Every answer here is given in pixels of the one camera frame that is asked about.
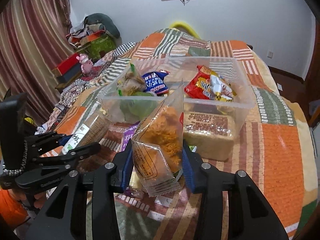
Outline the person's left hand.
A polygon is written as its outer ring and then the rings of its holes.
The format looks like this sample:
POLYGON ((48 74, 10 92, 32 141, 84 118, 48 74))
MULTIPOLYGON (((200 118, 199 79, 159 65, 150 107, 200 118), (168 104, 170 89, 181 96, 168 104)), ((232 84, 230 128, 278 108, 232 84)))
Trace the person's left hand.
POLYGON ((27 199, 27 195, 20 189, 9 189, 8 192, 14 200, 20 202, 28 201, 29 204, 33 204, 33 206, 37 209, 41 209, 47 200, 46 192, 33 195, 31 202, 27 199))

